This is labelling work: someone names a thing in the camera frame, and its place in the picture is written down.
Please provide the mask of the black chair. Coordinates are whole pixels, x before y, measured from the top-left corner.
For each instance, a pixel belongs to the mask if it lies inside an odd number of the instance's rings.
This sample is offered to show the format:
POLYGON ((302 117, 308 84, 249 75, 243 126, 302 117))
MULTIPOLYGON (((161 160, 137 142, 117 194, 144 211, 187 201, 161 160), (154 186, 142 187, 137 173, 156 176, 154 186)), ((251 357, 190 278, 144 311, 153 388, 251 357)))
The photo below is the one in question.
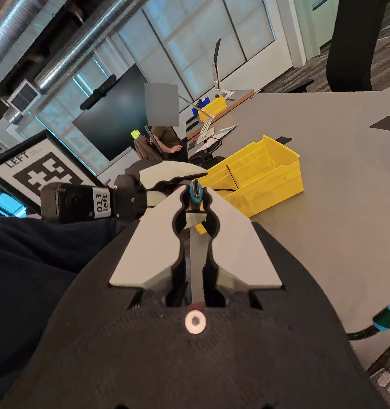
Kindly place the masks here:
POLYGON ((371 65, 388 0, 340 0, 326 79, 332 92, 372 91, 371 65))

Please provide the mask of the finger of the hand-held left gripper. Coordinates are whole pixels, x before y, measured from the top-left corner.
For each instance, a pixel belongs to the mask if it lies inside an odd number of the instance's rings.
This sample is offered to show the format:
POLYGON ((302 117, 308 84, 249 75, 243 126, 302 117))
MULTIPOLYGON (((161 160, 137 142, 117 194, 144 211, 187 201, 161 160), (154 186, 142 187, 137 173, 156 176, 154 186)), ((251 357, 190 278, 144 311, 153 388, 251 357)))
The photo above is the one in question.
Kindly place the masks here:
POLYGON ((182 186, 164 186, 161 191, 146 191, 146 207, 154 208, 182 186))
POLYGON ((208 175, 208 170, 191 163, 162 161, 141 170, 141 185, 146 190, 167 190, 170 186, 208 175))

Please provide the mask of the yellow plastic bin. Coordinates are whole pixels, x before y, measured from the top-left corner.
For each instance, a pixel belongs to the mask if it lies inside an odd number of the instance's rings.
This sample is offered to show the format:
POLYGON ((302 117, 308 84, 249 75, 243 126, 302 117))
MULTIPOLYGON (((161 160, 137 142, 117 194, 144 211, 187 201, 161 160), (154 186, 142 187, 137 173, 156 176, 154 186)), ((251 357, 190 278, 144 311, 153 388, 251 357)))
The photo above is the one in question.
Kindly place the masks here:
POLYGON ((299 157, 264 135, 210 168, 199 183, 252 217, 304 191, 299 157))
POLYGON ((210 116, 216 116, 226 108, 226 100, 222 95, 219 95, 218 98, 215 98, 198 111, 198 117, 201 122, 205 122, 208 120, 207 114, 210 116))

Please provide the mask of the round metal ventilation duct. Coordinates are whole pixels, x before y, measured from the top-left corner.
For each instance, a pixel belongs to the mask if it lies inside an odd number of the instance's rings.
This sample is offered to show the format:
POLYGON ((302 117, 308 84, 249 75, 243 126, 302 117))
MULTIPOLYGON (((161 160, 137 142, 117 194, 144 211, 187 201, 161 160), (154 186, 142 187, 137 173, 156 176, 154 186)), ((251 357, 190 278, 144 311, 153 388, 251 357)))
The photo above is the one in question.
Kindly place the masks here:
POLYGON ((46 0, 0 1, 0 63, 46 3, 46 0))
POLYGON ((106 0, 65 43, 53 59, 36 76, 34 83, 40 94, 49 94, 63 78, 74 73, 82 61, 107 35, 118 30, 146 0, 106 0))

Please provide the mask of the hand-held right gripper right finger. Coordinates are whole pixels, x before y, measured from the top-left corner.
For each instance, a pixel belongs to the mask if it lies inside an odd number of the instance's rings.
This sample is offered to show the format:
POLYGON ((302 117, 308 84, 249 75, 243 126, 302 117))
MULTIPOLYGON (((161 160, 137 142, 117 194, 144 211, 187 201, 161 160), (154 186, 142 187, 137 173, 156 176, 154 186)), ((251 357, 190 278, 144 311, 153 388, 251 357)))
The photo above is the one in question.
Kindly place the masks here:
POLYGON ((250 219, 215 191, 203 191, 210 235, 206 267, 222 292, 279 289, 282 281, 250 219))

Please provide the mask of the person's left forearm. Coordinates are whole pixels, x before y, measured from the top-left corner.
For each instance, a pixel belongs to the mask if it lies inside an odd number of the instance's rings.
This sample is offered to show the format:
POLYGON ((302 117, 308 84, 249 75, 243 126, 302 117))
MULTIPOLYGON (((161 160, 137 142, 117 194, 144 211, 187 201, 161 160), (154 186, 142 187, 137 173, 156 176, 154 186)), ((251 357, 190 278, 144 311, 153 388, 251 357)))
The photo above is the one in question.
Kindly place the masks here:
POLYGON ((0 401, 21 375, 75 277, 125 227, 0 217, 0 401))

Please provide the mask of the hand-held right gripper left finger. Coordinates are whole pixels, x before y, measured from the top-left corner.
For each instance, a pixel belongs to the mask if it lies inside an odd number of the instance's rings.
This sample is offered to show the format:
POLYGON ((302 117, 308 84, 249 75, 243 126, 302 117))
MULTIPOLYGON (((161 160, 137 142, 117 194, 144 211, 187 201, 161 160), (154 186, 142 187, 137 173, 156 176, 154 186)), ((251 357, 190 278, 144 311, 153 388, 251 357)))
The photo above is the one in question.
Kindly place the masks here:
POLYGON ((147 211, 126 246, 109 284, 116 287, 172 287, 172 268, 183 257, 179 231, 186 226, 188 188, 180 187, 147 211))

